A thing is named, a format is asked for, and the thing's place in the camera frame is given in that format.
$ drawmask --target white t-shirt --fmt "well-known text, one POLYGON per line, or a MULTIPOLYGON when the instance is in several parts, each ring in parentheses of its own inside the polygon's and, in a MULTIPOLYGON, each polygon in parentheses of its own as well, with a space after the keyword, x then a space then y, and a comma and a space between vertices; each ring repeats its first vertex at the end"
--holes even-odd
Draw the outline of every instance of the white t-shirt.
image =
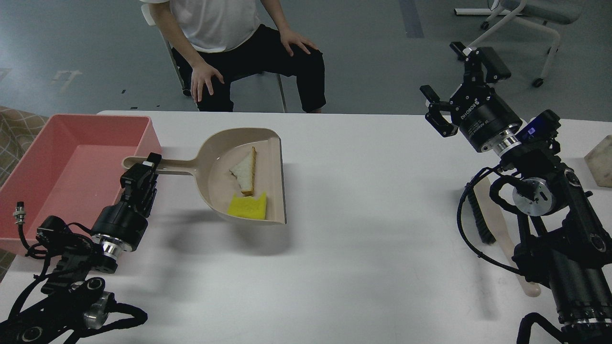
POLYGON ((140 0, 170 1, 170 10, 195 50, 219 53, 246 42, 261 21, 255 0, 140 0))

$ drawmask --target dustpan handle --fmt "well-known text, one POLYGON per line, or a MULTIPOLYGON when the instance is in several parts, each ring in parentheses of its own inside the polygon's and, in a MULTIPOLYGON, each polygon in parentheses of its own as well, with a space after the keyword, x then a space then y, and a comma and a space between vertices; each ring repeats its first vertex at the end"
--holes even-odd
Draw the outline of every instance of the dustpan handle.
MULTIPOLYGON (((123 167, 127 170, 136 163, 142 163, 146 157, 127 157, 123 159, 123 167)), ((157 167, 158 174, 180 174, 183 176, 193 176, 195 168, 193 160, 168 160, 162 159, 157 167)))

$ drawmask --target pink bin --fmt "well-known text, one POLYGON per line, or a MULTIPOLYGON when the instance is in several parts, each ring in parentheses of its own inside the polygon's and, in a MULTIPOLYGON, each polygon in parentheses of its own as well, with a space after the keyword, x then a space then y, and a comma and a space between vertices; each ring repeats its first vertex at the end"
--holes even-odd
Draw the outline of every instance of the pink bin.
POLYGON ((26 253, 13 217, 18 201, 25 205, 30 245, 49 215, 91 228, 121 194, 123 159, 150 152, 162 148, 148 117, 52 116, 0 189, 0 248, 26 253))

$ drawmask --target floor marking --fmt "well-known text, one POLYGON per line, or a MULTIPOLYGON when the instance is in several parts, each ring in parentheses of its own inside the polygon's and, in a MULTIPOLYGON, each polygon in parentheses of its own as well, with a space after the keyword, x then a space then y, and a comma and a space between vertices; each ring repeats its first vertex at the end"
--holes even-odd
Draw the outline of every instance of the floor marking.
POLYGON ((60 93, 64 93, 66 91, 66 89, 68 88, 68 86, 70 86, 70 83, 75 79, 75 77, 77 75, 81 75, 83 73, 81 73, 80 70, 58 70, 57 73, 55 73, 55 77, 53 77, 53 79, 51 79, 51 84, 55 84, 55 81, 58 81, 59 78, 63 75, 63 74, 67 74, 69 73, 70 76, 68 77, 68 79, 65 80, 64 85, 62 86, 62 88, 59 90, 60 93))
POLYGON ((0 81, 6 77, 12 68, 0 68, 0 81))

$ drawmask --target knee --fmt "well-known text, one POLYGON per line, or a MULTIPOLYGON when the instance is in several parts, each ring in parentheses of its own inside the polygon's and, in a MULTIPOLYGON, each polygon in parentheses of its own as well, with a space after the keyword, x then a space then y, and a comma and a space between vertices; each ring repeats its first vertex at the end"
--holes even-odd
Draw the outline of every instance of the knee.
POLYGON ((307 71, 308 73, 324 72, 325 62, 323 61, 323 53, 311 47, 307 48, 310 54, 307 54, 304 52, 304 50, 299 48, 294 49, 294 51, 300 51, 300 53, 294 54, 294 58, 298 58, 300 65, 302 66, 302 70, 307 71))
POLYGON ((202 91, 202 101, 198 102, 198 110, 214 112, 232 112, 234 103, 230 100, 230 88, 228 85, 221 84, 216 78, 212 80, 213 95, 210 95, 208 88, 204 85, 202 91))

